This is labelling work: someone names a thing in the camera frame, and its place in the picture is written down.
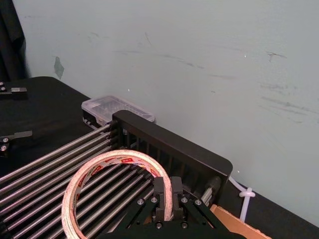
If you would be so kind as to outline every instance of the black curtain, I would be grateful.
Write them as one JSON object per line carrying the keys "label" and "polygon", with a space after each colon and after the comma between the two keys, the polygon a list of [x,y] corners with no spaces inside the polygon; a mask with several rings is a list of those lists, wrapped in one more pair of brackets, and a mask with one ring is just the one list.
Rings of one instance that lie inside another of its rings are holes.
{"label": "black curtain", "polygon": [[25,38],[12,0],[0,0],[0,81],[26,78]]}

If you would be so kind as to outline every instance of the black bracket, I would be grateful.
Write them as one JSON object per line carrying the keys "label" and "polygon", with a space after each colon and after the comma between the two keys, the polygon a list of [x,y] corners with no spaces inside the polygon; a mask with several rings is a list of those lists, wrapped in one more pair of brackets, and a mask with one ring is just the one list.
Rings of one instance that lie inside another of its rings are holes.
{"label": "black bracket", "polygon": [[8,150],[11,143],[22,141],[32,137],[32,131],[17,132],[12,135],[0,136],[0,157],[8,157]]}
{"label": "black bracket", "polygon": [[174,213],[172,221],[159,220],[163,209],[163,180],[158,177],[154,180],[154,196],[146,201],[137,199],[114,232],[103,238],[245,238],[230,232],[201,200],[186,197],[183,194],[181,178],[172,177],[171,182]]}
{"label": "black bracket", "polygon": [[7,89],[4,82],[0,82],[0,100],[27,100],[27,90],[24,87],[12,87]]}

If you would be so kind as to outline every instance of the white wall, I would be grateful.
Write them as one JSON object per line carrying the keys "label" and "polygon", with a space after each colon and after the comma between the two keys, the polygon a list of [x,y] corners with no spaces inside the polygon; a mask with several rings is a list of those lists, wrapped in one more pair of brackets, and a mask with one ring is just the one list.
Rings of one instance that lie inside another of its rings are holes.
{"label": "white wall", "polygon": [[319,2],[15,0],[32,76],[114,94],[319,226]]}

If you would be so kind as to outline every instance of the black cloth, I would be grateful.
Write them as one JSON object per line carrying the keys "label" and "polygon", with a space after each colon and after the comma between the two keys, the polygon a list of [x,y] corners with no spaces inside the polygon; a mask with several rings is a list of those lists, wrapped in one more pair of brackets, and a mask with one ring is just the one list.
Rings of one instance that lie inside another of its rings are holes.
{"label": "black cloth", "polygon": [[[34,141],[1,161],[1,176],[91,131],[82,121],[81,103],[88,98],[64,83],[37,77],[9,84],[27,87],[29,100],[0,101],[0,135],[33,130]],[[227,183],[218,203],[237,217],[243,202],[238,194]],[[250,200],[246,222],[273,239],[319,238],[319,228],[259,194]]]}
{"label": "black cloth", "polygon": [[0,80],[24,79],[25,38],[12,0],[0,1]]}

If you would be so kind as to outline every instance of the red and white tape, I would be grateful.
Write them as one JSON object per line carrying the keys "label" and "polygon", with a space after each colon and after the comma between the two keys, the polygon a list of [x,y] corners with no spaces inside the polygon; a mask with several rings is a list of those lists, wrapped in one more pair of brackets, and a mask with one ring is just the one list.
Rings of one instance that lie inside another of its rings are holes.
{"label": "red and white tape", "polygon": [[118,163],[136,164],[154,177],[163,177],[165,211],[164,218],[169,221],[172,212],[171,184],[163,167],[148,155],[133,150],[114,150],[103,153],[85,163],[73,176],[64,193],[62,201],[62,225],[68,239],[86,239],[76,221],[76,203],[86,182],[101,169]]}

